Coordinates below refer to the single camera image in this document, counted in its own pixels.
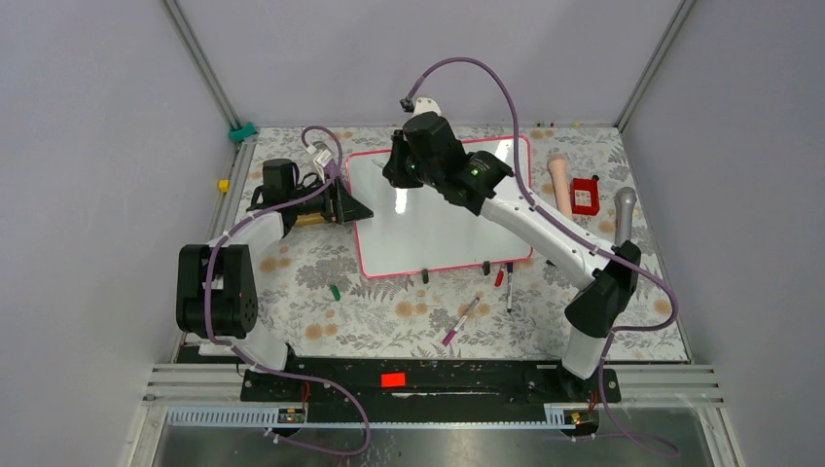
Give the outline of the pink framed whiteboard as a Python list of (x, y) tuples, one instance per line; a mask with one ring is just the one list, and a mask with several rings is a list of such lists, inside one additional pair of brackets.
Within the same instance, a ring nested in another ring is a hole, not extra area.
[(355, 223), (363, 274), (370, 279), (517, 262), (533, 249), (503, 227), (447, 203), (435, 190), (396, 189), (372, 160), (388, 149), (354, 153), (345, 162), (350, 193), (374, 211)]

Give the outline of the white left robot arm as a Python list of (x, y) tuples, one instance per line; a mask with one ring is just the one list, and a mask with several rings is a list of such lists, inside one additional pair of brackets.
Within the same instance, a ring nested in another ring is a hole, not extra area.
[(238, 225), (206, 244), (180, 250), (179, 329), (196, 339), (203, 356), (237, 356), (259, 373), (268, 370), (265, 388), (277, 399), (293, 398), (302, 375), (286, 364), (290, 346), (257, 323), (256, 282), (262, 275), (254, 262), (297, 226), (346, 225), (373, 216), (324, 165), (302, 176), (291, 160), (264, 162), (263, 182)]

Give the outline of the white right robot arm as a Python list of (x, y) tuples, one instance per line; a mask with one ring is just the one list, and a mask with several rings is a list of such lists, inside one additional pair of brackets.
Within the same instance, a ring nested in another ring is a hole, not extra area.
[(571, 331), (557, 385), (567, 399), (585, 399), (596, 388), (594, 372), (610, 331), (636, 291), (639, 248), (593, 235), (540, 199), (522, 178), (517, 134), (504, 153), (468, 151), (447, 119), (429, 111), (394, 130), (391, 142), (382, 171), (391, 186), (432, 188), (516, 235), (577, 288), (564, 311)]

